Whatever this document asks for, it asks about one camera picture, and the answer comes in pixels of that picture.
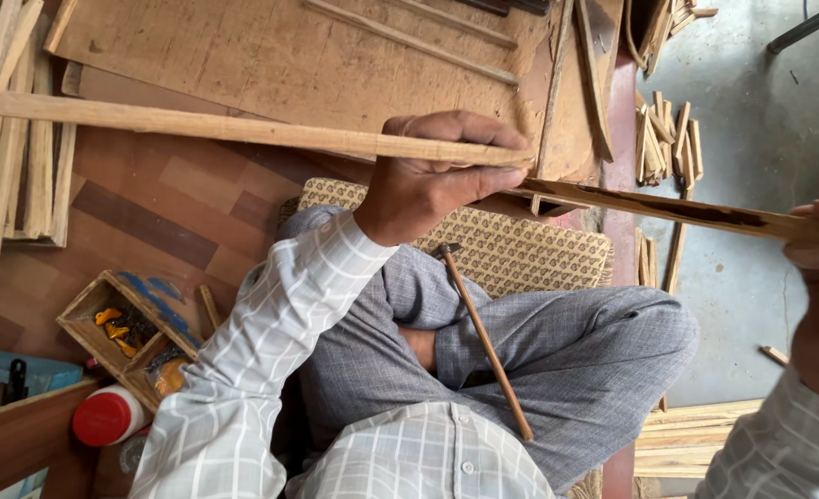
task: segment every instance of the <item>checkered sleeve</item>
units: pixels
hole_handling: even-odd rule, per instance
[[[283,382],[396,251],[350,211],[274,244],[182,390],[160,405],[130,497],[276,497],[286,472],[269,442]]]
[[[697,499],[819,498],[819,395],[786,369],[755,414],[740,417]]]

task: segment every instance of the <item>plywood board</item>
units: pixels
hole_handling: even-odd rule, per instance
[[[391,116],[465,108],[514,124],[539,142],[547,40],[559,9],[546,18],[518,9],[496,18],[449,0],[426,2],[514,37],[518,48],[509,51],[376,0],[332,3],[517,74],[519,90],[305,9],[301,0],[80,0],[55,54],[278,121],[378,131]],[[600,85],[609,88],[622,2],[594,0],[589,9]],[[556,153],[545,178],[580,170],[587,176],[590,165],[599,165],[585,102],[578,98],[579,49],[575,40],[572,45],[558,104],[563,126],[555,130]]]

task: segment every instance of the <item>hammer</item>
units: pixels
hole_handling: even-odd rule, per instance
[[[514,394],[514,389],[511,388],[511,383],[508,382],[508,377],[505,376],[505,369],[502,367],[502,363],[499,361],[498,356],[495,355],[495,349],[492,348],[492,342],[489,341],[489,335],[486,334],[486,328],[483,327],[480,316],[477,314],[477,309],[474,308],[474,303],[470,301],[468,289],[464,287],[464,282],[461,280],[459,269],[455,266],[455,260],[453,260],[452,253],[453,251],[459,251],[460,249],[461,244],[459,243],[442,244],[431,254],[431,256],[434,256],[437,259],[443,259],[443,261],[446,262],[447,268],[449,269],[449,275],[452,276],[455,285],[459,289],[461,300],[465,303],[465,307],[468,308],[470,321],[474,323],[474,328],[477,329],[477,335],[480,337],[480,342],[483,345],[483,350],[486,352],[486,357],[489,358],[489,363],[492,366],[492,372],[495,373],[495,379],[498,380],[499,386],[502,387],[502,393],[504,393],[505,399],[508,401],[508,407],[511,409],[511,414],[514,414],[514,419],[517,421],[517,426],[520,429],[520,436],[522,436],[524,440],[532,440],[533,430],[529,427],[529,423],[526,423],[526,416],[523,414],[523,409],[520,408],[520,402],[517,400],[517,396]]]

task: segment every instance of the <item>white checkered shirt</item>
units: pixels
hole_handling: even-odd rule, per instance
[[[258,267],[247,276],[234,312],[184,370],[182,391],[160,405],[130,497],[277,497],[286,471],[269,442],[283,382],[396,250],[371,242],[351,212],[274,244],[261,275]],[[800,396],[784,399],[783,389]],[[792,378],[771,400],[730,436],[703,499],[799,497],[819,487],[819,397]],[[761,421],[777,426],[765,431]],[[757,456],[742,451],[745,438]],[[786,478],[791,462],[795,479],[814,486],[777,493],[802,483]],[[348,426],[286,489],[289,497],[554,497],[516,438],[450,402]]]

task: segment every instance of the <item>hammer head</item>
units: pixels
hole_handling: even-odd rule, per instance
[[[447,253],[455,253],[461,249],[461,243],[449,243],[449,244],[441,244],[437,247],[434,251],[431,252],[431,256],[437,258],[439,260],[443,257],[443,255]]]

